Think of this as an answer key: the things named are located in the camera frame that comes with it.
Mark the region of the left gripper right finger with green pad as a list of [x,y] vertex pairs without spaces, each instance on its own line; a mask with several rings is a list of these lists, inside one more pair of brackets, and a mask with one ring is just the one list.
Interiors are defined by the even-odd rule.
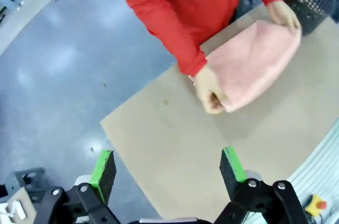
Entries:
[[250,213],[260,213],[266,223],[308,222],[292,184],[248,178],[232,146],[222,149],[219,169],[230,202],[215,223],[244,223]]

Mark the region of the person's left hand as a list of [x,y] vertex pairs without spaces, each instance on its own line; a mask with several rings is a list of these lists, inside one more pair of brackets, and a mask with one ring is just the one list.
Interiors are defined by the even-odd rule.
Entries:
[[292,32],[300,30],[301,25],[294,11],[282,0],[273,1],[266,6],[272,21],[287,26]]

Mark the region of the person's right hand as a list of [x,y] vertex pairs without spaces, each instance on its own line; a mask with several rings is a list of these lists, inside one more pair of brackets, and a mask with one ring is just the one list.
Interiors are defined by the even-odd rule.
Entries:
[[193,82],[197,97],[207,113],[219,114],[225,110],[222,104],[228,102],[228,97],[220,86],[217,75],[208,65],[198,71]]

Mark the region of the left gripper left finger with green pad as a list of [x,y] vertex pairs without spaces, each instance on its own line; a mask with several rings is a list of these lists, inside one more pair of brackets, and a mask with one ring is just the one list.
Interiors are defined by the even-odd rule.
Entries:
[[119,223],[108,207],[116,172],[113,151],[101,151],[90,181],[68,191],[48,188],[33,222],[75,223],[79,217],[89,217],[91,223]]

